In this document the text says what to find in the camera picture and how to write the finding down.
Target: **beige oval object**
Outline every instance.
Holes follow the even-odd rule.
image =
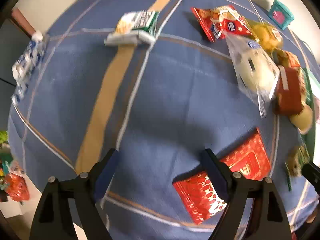
[[[291,115],[290,121],[299,129],[301,134],[306,134],[312,127],[313,112],[310,106],[304,105],[300,114]]]

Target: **teal container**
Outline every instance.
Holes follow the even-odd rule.
[[[294,15],[279,0],[273,0],[273,4],[268,13],[269,18],[271,18],[282,30],[284,30],[290,22],[294,20]]]

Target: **green and white snack package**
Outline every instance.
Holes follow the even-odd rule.
[[[155,42],[156,24],[159,12],[138,11],[125,13],[116,29],[104,40],[108,46],[120,44],[140,44]]]

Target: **silver bolt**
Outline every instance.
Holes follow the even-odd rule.
[[[233,176],[234,176],[235,178],[239,179],[239,178],[241,178],[242,175],[241,175],[240,172],[236,171],[236,172],[233,173]]]
[[[87,173],[87,172],[82,172],[82,173],[80,173],[80,178],[81,179],[85,179],[85,178],[87,178],[89,176],[89,173]]]
[[[266,183],[272,183],[272,179],[269,177],[265,177],[264,180],[266,181]]]
[[[54,182],[55,180],[56,180],[56,177],[51,176],[51,177],[49,177],[48,182],[52,183],[52,182]]]

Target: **blue and white plastic wrapper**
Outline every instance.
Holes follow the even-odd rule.
[[[41,32],[36,31],[29,42],[24,53],[12,66],[12,75],[17,82],[17,88],[11,97],[12,103],[17,105],[28,90],[28,83],[36,67],[41,66],[41,60],[44,56],[49,35],[43,36]]]
[[[256,41],[231,33],[224,34],[239,89],[259,107],[263,118],[274,97],[280,71]]]

